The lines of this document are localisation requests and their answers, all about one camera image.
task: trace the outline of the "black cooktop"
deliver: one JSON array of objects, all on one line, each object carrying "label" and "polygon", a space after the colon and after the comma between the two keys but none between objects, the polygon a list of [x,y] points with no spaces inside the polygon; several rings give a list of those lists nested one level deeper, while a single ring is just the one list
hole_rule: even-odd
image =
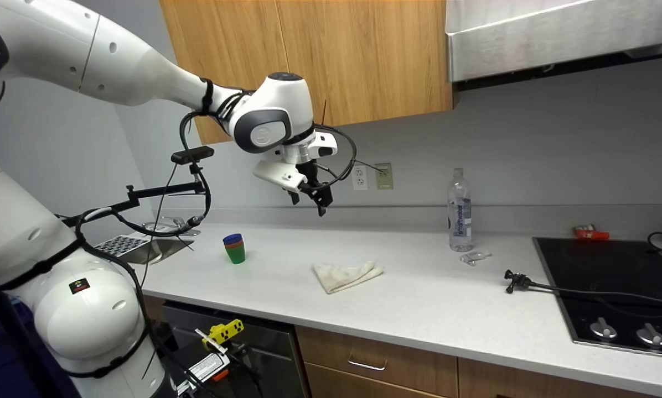
[{"label": "black cooktop", "polygon": [[557,293],[574,342],[662,355],[662,303],[596,293],[662,298],[662,256],[644,241],[533,239]]}]

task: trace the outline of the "cloth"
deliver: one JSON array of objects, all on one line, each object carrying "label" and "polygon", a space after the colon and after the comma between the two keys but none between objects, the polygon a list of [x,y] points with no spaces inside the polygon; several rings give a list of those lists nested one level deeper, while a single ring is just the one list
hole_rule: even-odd
[{"label": "cloth", "polygon": [[313,275],[325,295],[334,295],[376,279],[382,271],[375,261],[368,261],[364,265],[315,265]]}]

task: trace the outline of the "white countertop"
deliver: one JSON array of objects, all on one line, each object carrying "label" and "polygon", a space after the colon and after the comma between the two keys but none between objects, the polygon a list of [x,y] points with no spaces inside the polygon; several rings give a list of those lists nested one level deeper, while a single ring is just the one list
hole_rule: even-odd
[{"label": "white countertop", "polygon": [[[221,238],[242,233],[232,265]],[[505,271],[547,282],[532,238],[478,238],[464,265],[442,233],[203,227],[192,250],[151,265],[145,295],[662,396],[662,356],[574,343],[552,295],[505,295]],[[313,265],[376,261],[382,277],[325,295]]]}]

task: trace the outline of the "wall outlet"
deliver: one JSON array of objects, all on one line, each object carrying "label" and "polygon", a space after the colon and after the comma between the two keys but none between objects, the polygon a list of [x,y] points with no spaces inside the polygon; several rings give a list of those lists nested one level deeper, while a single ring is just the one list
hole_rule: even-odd
[{"label": "wall outlet", "polygon": [[351,168],[351,189],[355,190],[370,190],[368,167],[355,165],[355,168]]},{"label": "wall outlet", "polygon": [[393,172],[392,172],[392,165],[375,165],[375,172],[376,172],[376,190],[393,190]]}]

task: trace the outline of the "wooden cabinet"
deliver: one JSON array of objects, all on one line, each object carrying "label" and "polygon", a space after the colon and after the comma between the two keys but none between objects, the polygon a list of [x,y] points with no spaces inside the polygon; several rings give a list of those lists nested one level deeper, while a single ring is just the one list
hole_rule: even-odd
[{"label": "wooden cabinet", "polygon": [[[451,106],[445,0],[160,0],[176,63],[221,87],[308,81],[315,120],[340,127]],[[214,125],[202,140],[221,141]]]},{"label": "wooden cabinet", "polygon": [[635,398],[638,394],[552,378],[488,363],[459,361],[461,398]]},{"label": "wooden cabinet", "polygon": [[315,398],[455,398],[455,359],[296,328]]}]

